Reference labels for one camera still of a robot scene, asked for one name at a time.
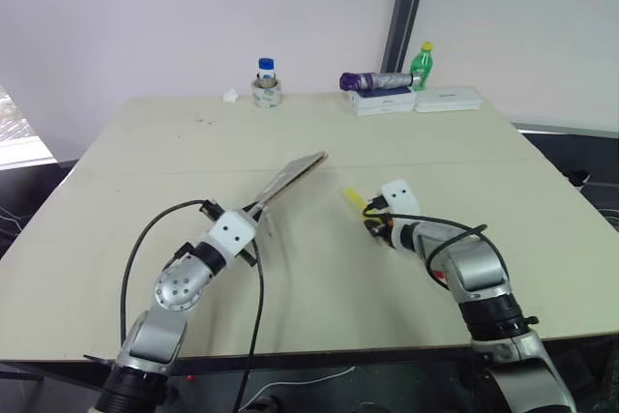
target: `blue lid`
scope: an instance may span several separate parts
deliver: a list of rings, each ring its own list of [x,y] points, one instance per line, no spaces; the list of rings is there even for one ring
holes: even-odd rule
[[[275,61],[272,58],[258,59],[258,68],[261,70],[272,70],[275,66]]]

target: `plastic bottle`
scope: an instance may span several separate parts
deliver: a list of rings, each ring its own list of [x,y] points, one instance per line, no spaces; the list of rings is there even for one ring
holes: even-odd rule
[[[419,74],[421,76],[419,85],[413,87],[416,91],[426,89],[426,80],[429,72],[432,70],[432,63],[432,43],[423,43],[421,52],[413,59],[413,63],[410,66],[411,74]]]

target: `table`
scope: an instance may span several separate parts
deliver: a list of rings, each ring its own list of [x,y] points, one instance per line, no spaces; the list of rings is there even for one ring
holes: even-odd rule
[[[342,194],[353,187],[371,197],[397,178],[424,214],[488,224],[542,338],[619,330],[619,236],[490,103],[357,118],[343,94],[286,96],[273,109],[248,98],[138,99],[0,261],[0,360],[115,358],[121,277],[146,222],[194,198],[243,206],[288,161],[319,150],[330,158],[274,202],[258,235],[266,301],[256,353],[284,363],[468,343],[451,295],[414,255],[370,238]],[[130,280],[129,326],[149,306],[163,263],[208,226],[187,209],[153,229]],[[241,260],[208,286],[181,352],[193,372],[240,366],[257,288]]]

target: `black cable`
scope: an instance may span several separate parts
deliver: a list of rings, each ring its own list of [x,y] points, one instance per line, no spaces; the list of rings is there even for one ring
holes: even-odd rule
[[[243,395],[245,394],[245,389],[248,385],[248,379],[250,378],[251,364],[253,362],[253,352],[255,350],[255,343],[258,339],[258,328],[260,327],[260,319],[262,318],[262,308],[264,306],[264,274],[262,271],[262,258],[260,257],[260,250],[258,249],[258,245],[255,242],[255,239],[251,241],[253,245],[253,252],[255,253],[255,261],[257,263],[258,268],[258,278],[260,280],[260,295],[258,297],[258,312],[255,316],[255,322],[253,323],[253,334],[251,335],[251,344],[250,344],[250,353],[248,354],[248,361],[245,365],[245,370],[243,371],[243,378],[241,379],[241,385],[239,386],[239,391],[236,395],[236,400],[234,401],[234,407],[232,408],[232,413],[238,413],[239,408],[241,408],[241,401],[243,401]]]
[[[480,232],[478,230],[475,230],[477,228],[469,227],[466,224],[462,224],[461,222],[451,221],[451,220],[444,220],[442,218],[423,217],[423,216],[419,216],[419,215],[400,215],[400,214],[396,214],[396,213],[368,213],[368,210],[371,210],[371,209],[372,209],[371,205],[369,205],[368,207],[366,207],[364,209],[363,215],[366,218],[377,218],[377,219],[380,219],[380,220],[383,220],[383,221],[384,220],[393,219],[393,218],[402,219],[402,220],[414,220],[414,221],[430,221],[430,222],[438,222],[440,224],[447,224],[449,226],[458,227],[460,229],[464,229],[464,231],[466,231],[466,232],[472,231],[472,232],[470,232],[470,234],[466,234],[466,236],[475,235],[475,236],[479,237],[482,241],[486,242],[488,244],[488,246],[492,249],[492,251],[496,254],[497,258],[499,259],[499,262],[501,263],[501,266],[505,270],[505,274],[507,275],[507,277],[510,276],[510,273],[509,273],[509,271],[507,269],[507,265],[505,264],[505,260],[503,259],[503,255],[501,255],[501,252],[499,251],[499,249],[496,248],[496,246],[492,243],[492,241],[490,241],[484,234],[482,234],[482,232]],[[447,285],[445,285],[444,282],[442,282],[439,278],[437,278],[434,275],[434,273],[430,273],[430,276],[432,277],[433,280],[435,280],[436,282],[439,282],[442,287],[447,288]]]
[[[456,242],[461,241],[462,239],[468,236],[478,235],[480,232],[482,232],[486,228],[487,226],[485,224],[480,224],[479,226],[469,229],[468,231],[464,231],[461,234],[458,234],[457,236],[452,237],[450,240],[445,241],[444,243],[442,243],[440,246],[438,246],[436,249],[434,249],[429,254],[426,260],[426,271],[429,274],[429,276],[434,280],[434,282],[436,282],[441,287],[449,289],[447,284],[443,282],[442,280],[440,280],[439,278],[437,278],[432,271],[432,260],[436,257],[436,255],[438,255],[441,251],[446,249],[448,246],[451,246],[455,244]]]
[[[163,210],[161,213],[156,215],[147,225],[142,229],[135,244],[133,245],[133,249],[129,254],[129,259],[127,260],[127,264],[125,265],[125,274],[123,275],[123,283],[121,285],[120,290],[120,344],[122,345],[125,342],[125,338],[127,337],[127,286],[129,284],[129,274],[132,271],[133,262],[135,261],[135,256],[137,255],[137,251],[139,250],[142,242],[144,241],[144,237],[148,234],[148,231],[163,217],[166,215],[175,212],[176,210],[180,210],[181,208],[190,207],[192,205],[201,205],[204,203],[204,200],[189,200],[187,202],[179,203],[178,205],[174,205],[173,207],[169,207]]]

